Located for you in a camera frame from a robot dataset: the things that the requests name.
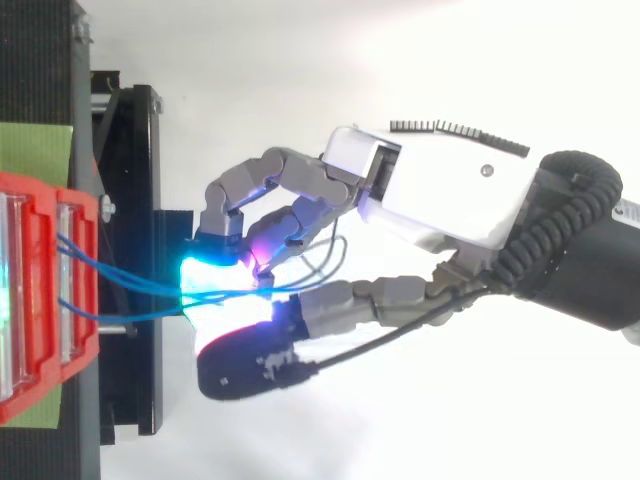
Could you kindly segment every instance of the wire bundle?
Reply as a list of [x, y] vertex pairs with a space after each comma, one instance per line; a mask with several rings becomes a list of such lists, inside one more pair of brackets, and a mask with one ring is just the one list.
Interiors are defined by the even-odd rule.
[[[114, 267], [112, 265], [107, 265], [102, 262], [98, 262], [83, 252], [75, 243], [73, 243], [70, 239], [66, 238], [64, 235], [58, 234], [58, 240], [64, 244], [64, 246], [59, 246], [58, 251], [63, 255], [68, 255], [71, 258], [80, 260], [92, 268], [95, 268], [100, 275], [106, 278], [109, 281], [117, 283], [121, 285], [123, 288], [127, 290], [131, 290], [134, 292], [142, 293], [145, 295], [151, 295], [156, 297], [165, 297], [165, 298], [183, 298], [190, 297], [196, 302], [190, 303], [188, 305], [178, 306], [174, 308], [170, 308], [167, 310], [162, 310], [158, 312], [150, 312], [140, 315], [131, 315], [127, 317], [115, 316], [115, 315], [94, 315], [89, 312], [85, 312], [73, 305], [69, 302], [63, 300], [62, 298], [58, 299], [58, 303], [63, 307], [69, 309], [76, 315], [83, 316], [85, 318], [89, 318], [91, 320], [96, 320], [99, 322], [105, 323], [129, 323], [129, 322], [139, 322], [139, 321], [148, 321], [161, 317], [168, 317], [172, 315], [180, 315], [182, 311], [186, 308], [199, 307], [202, 305], [209, 305], [223, 302], [227, 298], [245, 296], [245, 295], [263, 295], [263, 294], [271, 294], [271, 293], [297, 293], [309, 288], [317, 287], [324, 282], [326, 282], [329, 278], [333, 277], [338, 270], [342, 267], [344, 260], [346, 258], [348, 242], [347, 239], [343, 236], [337, 236], [337, 220], [334, 222], [333, 231], [331, 234], [331, 238], [328, 240], [324, 240], [322, 242], [318, 242], [314, 244], [307, 251], [317, 248], [323, 244], [329, 243], [329, 249], [327, 251], [327, 255], [325, 256], [322, 263], [316, 268], [312, 268], [310, 274], [294, 281], [289, 284], [279, 286], [279, 287], [270, 287], [270, 288], [258, 288], [253, 290], [209, 290], [202, 292], [183, 292], [178, 287], [163, 285], [152, 280], [148, 280], [132, 273], [129, 273], [120, 268]], [[320, 280], [315, 282], [311, 282], [308, 284], [304, 284], [311, 278], [313, 278], [317, 274], [321, 274], [322, 269], [327, 266], [331, 257], [333, 255], [333, 250], [335, 247], [336, 241], [341, 241], [343, 243], [343, 249], [341, 253], [340, 260], [338, 264], [326, 275], [322, 275]]]

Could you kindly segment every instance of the robotic hand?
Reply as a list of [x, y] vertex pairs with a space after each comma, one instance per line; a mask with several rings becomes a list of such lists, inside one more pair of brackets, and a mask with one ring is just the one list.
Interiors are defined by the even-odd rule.
[[[300, 383], [425, 323], [443, 325], [488, 294], [622, 330], [640, 345], [640, 205], [621, 200], [620, 176], [595, 156], [559, 152], [536, 168], [523, 160], [528, 153], [448, 122], [391, 122], [389, 133], [336, 129], [320, 159], [271, 148], [225, 172], [206, 190], [197, 251], [214, 253], [214, 263], [242, 259], [259, 286], [354, 208], [411, 244], [454, 254], [431, 281], [336, 281], [275, 302], [271, 322], [200, 352], [202, 392], [236, 399]], [[300, 196], [243, 238], [240, 207], [277, 186]], [[372, 321], [396, 330], [318, 363], [294, 352], [296, 341]]]

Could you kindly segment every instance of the blue wire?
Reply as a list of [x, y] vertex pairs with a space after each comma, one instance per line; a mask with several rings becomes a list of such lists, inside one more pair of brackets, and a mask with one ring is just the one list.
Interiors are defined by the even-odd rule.
[[90, 320], [95, 320], [101, 323], [129, 323], [129, 322], [146, 322], [149, 320], [155, 320], [157, 318], [162, 317], [170, 317], [172, 315], [180, 315], [184, 309], [192, 308], [192, 307], [200, 307], [203, 305], [210, 305], [214, 303], [218, 303], [219, 300], [211, 300], [211, 301], [202, 301], [196, 302], [189, 305], [183, 305], [180, 307], [174, 307], [167, 310], [161, 310], [159, 312], [151, 312], [151, 313], [143, 313], [140, 315], [130, 315], [127, 317], [119, 317], [116, 315], [94, 315], [89, 312], [85, 312], [84, 310], [79, 309], [78, 307], [74, 307], [70, 303], [66, 302], [62, 298], [58, 298], [58, 303], [62, 305], [64, 308], [67, 308], [71, 312], [76, 315], [80, 315], [84, 318], [88, 318]]
[[331, 242], [333, 243], [336, 239], [337, 240], [341, 240], [344, 244], [344, 248], [342, 250], [342, 255], [340, 258], [340, 261], [338, 262], [338, 265], [336, 265], [336, 267], [329, 272], [327, 275], [324, 275], [320, 280], [316, 281], [316, 282], [312, 282], [308, 285], [303, 285], [303, 286], [299, 286], [299, 287], [293, 287], [293, 285], [297, 285], [299, 284], [301, 281], [306, 280], [306, 278], [304, 279], [300, 279], [296, 282], [292, 282], [289, 283], [283, 287], [275, 287], [275, 288], [262, 288], [262, 289], [254, 289], [254, 290], [212, 290], [212, 291], [208, 291], [208, 292], [192, 292], [192, 293], [186, 293], [186, 292], [182, 292], [180, 291], [180, 289], [176, 289], [174, 287], [167, 287], [155, 282], [152, 282], [150, 280], [146, 280], [144, 278], [138, 277], [136, 275], [133, 275], [129, 272], [126, 272], [124, 270], [121, 270], [117, 267], [113, 267], [111, 265], [107, 265], [101, 262], [98, 262], [94, 259], [92, 259], [91, 257], [89, 257], [86, 253], [84, 253], [75, 243], [73, 243], [71, 240], [69, 240], [68, 238], [64, 237], [61, 234], [58, 234], [58, 239], [60, 241], [62, 241], [63, 243], [65, 243], [66, 245], [69, 246], [69, 248], [71, 250], [66, 250], [62, 247], [58, 247], [58, 251], [61, 252], [62, 254], [65, 255], [69, 255], [72, 258], [76, 258], [78, 260], [81, 260], [85, 263], [87, 263], [88, 265], [92, 266], [93, 268], [95, 268], [98, 272], [100, 272], [101, 275], [103, 275], [105, 278], [120, 284], [121, 286], [123, 286], [124, 288], [127, 288], [129, 290], [135, 290], [138, 291], [140, 293], [145, 293], [148, 295], [153, 295], [153, 296], [166, 296], [166, 297], [178, 297], [178, 298], [183, 298], [183, 297], [190, 297], [190, 298], [194, 298], [194, 299], [201, 299], [202, 297], [204, 297], [204, 299], [201, 299], [198, 302], [194, 302], [191, 304], [187, 304], [187, 305], [182, 305], [179, 307], [174, 307], [172, 309], [168, 309], [168, 310], [164, 310], [164, 311], [159, 311], [159, 312], [151, 312], [151, 313], [146, 313], [146, 314], [140, 314], [140, 315], [133, 315], [133, 316], [128, 316], [128, 317], [119, 317], [119, 316], [110, 316], [110, 315], [94, 315], [91, 314], [89, 312], [85, 312], [77, 307], [74, 307], [73, 305], [69, 304], [68, 302], [66, 302], [65, 300], [63, 300], [62, 298], [58, 299], [58, 303], [60, 305], [62, 305], [63, 307], [69, 309], [70, 311], [72, 311], [73, 313], [75, 313], [76, 315], [80, 315], [83, 316], [85, 318], [89, 318], [92, 320], [96, 320], [99, 322], [105, 322], [105, 323], [129, 323], [129, 322], [137, 322], [137, 321], [148, 321], [148, 320], [154, 320], [157, 318], [161, 318], [161, 317], [165, 317], [165, 316], [171, 316], [171, 315], [179, 315], [183, 312], [184, 309], [186, 308], [192, 308], [192, 307], [198, 307], [198, 306], [202, 306], [202, 305], [209, 305], [209, 304], [215, 304], [215, 303], [220, 303], [222, 301], [224, 301], [225, 299], [228, 298], [233, 298], [233, 297], [239, 297], [239, 296], [245, 296], [245, 295], [256, 295], [256, 294], [263, 294], [263, 293], [296, 293], [296, 292], [301, 292], [303, 290], [309, 289], [309, 288], [314, 288], [316, 286], [322, 285], [324, 282], [326, 282], [329, 278], [331, 278], [333, 275], [335, 275], [335, 273], [337, 273], [337, 271], [340, 269], [340, 267], [342, 266], [342, 264], [344, 263], [344, 260], [346, 258], [346, 253], [347, 253], [347, 248], [348, 248], [348, 242], [347, 239], [344, 237], [335, 237], [335, 228], [334, 228], [334, 234], [332, 236]]
[[[209, 291], [203, 291], [203, 292], [186, 293], [186, 292], [182, 292], [182, 290], [179, 288], [168, 287], [162, 284], [158, 284], [150, 280], [146, 280], [144, 278], [133, 275], [117, 267], [112, 267], [111, 265], [97, 262], [96, 260], [89, 257], [86, 253], [84, 253], [75, 243], [73, 243], [71, 240], [66, 238], [64, 235], [58, 234], [58, 239], [63, 243], [65, 243], [66, 245], [68, 245], [69, 248], [75, 253], [74, 258], [78, 258], [79, 260], [82, 260], [88, 265], [91, 265], [93, 268], [98, 270], [105, 278], [108, 278], [116, 283], [119, 283], [120, 285], [122, 285], [127, 289], [134, 290], [140, 293], [146, 293], [148, 295], [155, 295], [155, 296], [164, 296], [164, 297], [173, 297], [173, 298], [181, 298], [184, 296], [191, 297], [191, 298], [209, 298], [211, 296], [216, 296], [216, 295], [218, 296], [230, 295], [235, 297], [235, 296], [243, 296], [243, 295], [256, 295], [256, 294], [268, 294], [268, 293], [297, 293], [297, 292], [300, 292], [324, 283], [330, 276], [330, 275], [325, 275], [319, 281], [314, 282], [310, 285], [303, 285], [303, 286], [294, 286], [300, 283], [300, 280], [298, 280], [282, 287], [258, 288], [254, 290], [209, 290]], [[346, 239], [344, 237], [341, 237], [340, 239], [344, 242], [345, 250], [346, 250], [346, 244], [347, 244]], [[69, 254], [67, 250], [61, 247], [59, 247], [58, 250], [63, 254], [66, 254], [66, 255]], [[132, 280], [133, 283], [122, 281], [122, 279], [117, 278], [117, 275], [122, 275], [123, 277], [129, 278]], [[153, 286], [153, 288], [136, 285], [136, 282], [140, 282], [142, 284], [148, 284], [149, 286]]]

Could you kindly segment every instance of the clear plastic cover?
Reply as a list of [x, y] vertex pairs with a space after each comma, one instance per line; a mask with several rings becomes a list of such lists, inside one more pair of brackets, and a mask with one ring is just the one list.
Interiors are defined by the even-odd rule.
[[30, 379], [24, 316], [22, 206], [26, 198], [0, 193], [0, 401]]
[[[58, 233], [66, 238], [73, 238], [73, 207], [58, 205]], [[58, 252], [58, 284], [60, 285], [59, 297], [67, 303], [73, 304], [73, 259], [68, 255]], [[73, 314], [66, 308], [58, 307], [60, 319], [60, 360], [62, 365], [69, 363], [74, 351], [74, 324]]]

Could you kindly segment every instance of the blue led light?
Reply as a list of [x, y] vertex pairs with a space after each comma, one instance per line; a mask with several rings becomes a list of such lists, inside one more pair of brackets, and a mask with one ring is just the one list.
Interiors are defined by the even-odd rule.
[[[251, 271], [242, 263], [219, 266], [187, 257], [180, 267], [182, 293], [209, 290], [250, 290], [254, 288]], [[194, 303], [182, 297], [182, 305]], [[271, 301], [258, 295], [227, 298], [218, 304], [186, 308], [184, 314], [197, 331], [196, 353], [215, 339], [239, 328], [271, 321]]]

